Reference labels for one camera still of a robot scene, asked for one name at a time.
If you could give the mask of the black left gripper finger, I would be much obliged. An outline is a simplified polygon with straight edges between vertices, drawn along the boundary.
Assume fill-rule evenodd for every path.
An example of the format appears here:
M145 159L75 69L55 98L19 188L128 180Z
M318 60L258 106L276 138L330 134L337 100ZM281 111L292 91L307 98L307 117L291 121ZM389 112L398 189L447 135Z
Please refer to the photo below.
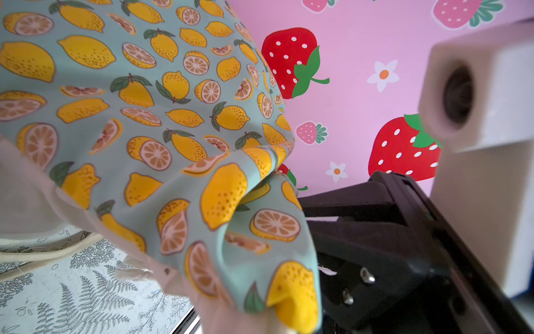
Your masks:
M410 177L300 199L322 271L322 333L532 333Z

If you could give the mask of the lemon print pillow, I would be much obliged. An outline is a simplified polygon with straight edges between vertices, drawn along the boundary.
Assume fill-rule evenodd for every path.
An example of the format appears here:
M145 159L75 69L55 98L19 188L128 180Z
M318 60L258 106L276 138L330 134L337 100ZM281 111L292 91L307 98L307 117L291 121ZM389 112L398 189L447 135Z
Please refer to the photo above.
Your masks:
M3 1L5 137L128 255L249 333L314 333L317 253L279 167L295 140L227 1Z

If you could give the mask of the strawberry print pillow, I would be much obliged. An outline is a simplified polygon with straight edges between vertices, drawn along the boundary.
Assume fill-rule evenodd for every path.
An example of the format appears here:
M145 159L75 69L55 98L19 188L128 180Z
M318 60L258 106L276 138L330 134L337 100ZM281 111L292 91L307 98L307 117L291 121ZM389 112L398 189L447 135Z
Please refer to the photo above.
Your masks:
M32 271L34 265L48 266L62 257L92 248L104 232L103 227L95 226L96 222L96 216L78 208L13 143L1 138L1 238L36 239L52 235L66 225L76 225L91 233L71 249L63 249L61 256L39 247L31 252L8 254L9 263L21 264L15 269L15 276ZM126 269L115 268L115 278L98 275L97 285L82 276L78 300L73 299L67 285L61 285L63 295L57 309L50 302L39 305L36 333L121 333L120 322L128 317L114 313L113 309L122 307L121 293L133 292L137 281L158 282L160 288L155 294L162 299L188 298L200 316L204 333L250 332L247 325L240 324L239 312L223 301L202 296L185 275L172 271L165 276L164 267L146 256L129 255L123 264Z

